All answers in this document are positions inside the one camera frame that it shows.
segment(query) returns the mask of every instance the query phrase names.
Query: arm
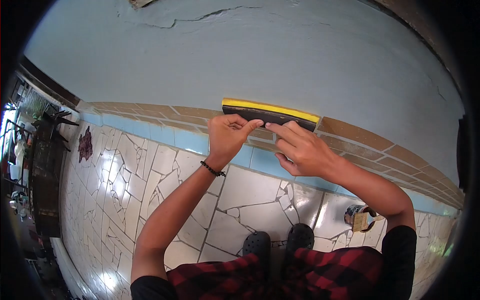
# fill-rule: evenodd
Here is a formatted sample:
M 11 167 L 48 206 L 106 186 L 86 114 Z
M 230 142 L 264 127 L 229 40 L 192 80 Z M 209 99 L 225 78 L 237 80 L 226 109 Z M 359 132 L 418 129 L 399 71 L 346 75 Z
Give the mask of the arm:
M 394 183 L 336 155 L 322 139 L 294 121 L 282 126 L 267 123 L 266 128 L 281 137 L 276 145 L 284 154 L 275 156 L 291 175 L 317 176 L 343 186 L 387 219 L 387 232 L 399 225 L 415 230 L 412 201 Z
M 209 120 L 210 154 L 205 163 L 221 171 L 240 151 L 247 136 L 262 125 L 261 120 L 247 122 L 239 115 Z M 137 239 L 131 282 L 142 276 L 167 279 L 165 250 L 215 178 L 207 168 L 200 166 L 156 208 Z

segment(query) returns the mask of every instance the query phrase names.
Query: hand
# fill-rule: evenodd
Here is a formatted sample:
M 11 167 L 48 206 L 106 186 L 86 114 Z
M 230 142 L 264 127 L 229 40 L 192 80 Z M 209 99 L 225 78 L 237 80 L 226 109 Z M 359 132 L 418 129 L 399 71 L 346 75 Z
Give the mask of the hand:
M 263 124 L 262 120 L 247 121 L 237 114 L 208 120 L 210 155 L 205 162 L 215 171 L 221 171 L 240 151 L 247 136 Z
M 275 156 L 291 175 L 317 176 L 330 182 L 336 181 L 342 158 L 333 153 L 316 134 L 300 127 L 295 121 L 283 125 L 267 123 L 265 127 L 280 137 L 275 145 L 285 154 L 275 153 Z

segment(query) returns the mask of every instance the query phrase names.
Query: black bracelet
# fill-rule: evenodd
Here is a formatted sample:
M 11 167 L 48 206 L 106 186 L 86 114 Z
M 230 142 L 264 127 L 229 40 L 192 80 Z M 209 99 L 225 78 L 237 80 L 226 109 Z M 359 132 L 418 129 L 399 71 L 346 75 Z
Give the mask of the black bracelet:
M 205 168 L 207 168 L 210 172 L 212 172 L 213 175 L 215 175 L 215 176 L 217 176 L 217 177 L 218 177 L 218 176 L 226 177 L 225 172 L 222 172 L 222 171 L 217 172 L 217 171 L 213 170 L 213 169 L 212 169 L 211 167 L 209 167 L 204 161 L 201 161 L 200 163 L 202 164 L 202 166 L 205 166 Z

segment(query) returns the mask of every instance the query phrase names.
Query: black t-shirt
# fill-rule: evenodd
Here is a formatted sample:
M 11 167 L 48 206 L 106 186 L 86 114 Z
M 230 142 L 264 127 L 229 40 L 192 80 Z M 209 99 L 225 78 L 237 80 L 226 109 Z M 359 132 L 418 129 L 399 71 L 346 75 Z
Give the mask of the black t-shirt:
M 379 280 L 368 299 L 404 300 L 410 297 L 415 272 L 417 234 L 408 226 L 391 229 L 382 241 L 384 264 Z M 167 280 L 143 276 L 130 286 L 133 300 L 177 299 L 175 288 Z

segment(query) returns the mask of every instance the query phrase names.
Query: paint can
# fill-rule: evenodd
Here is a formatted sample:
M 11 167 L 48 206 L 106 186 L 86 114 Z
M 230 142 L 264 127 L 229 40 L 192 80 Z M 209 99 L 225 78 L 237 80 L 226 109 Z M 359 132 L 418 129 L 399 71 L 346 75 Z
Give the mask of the paint can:
M 377 216 L 377 213 L 366 204 L 365 205 L 352 204 L 345 211 L 345 215 L 344 215 L 345 224 L 353 226 L 353 217 L 356 213 L 369 213 L 370 216 L 372 217 Z M 369 231 L 374 224 L 375 224 L 375 221 L 370 223 L 368 225 L 368 228 L 365 230 L 362 230 L 362 232 Z

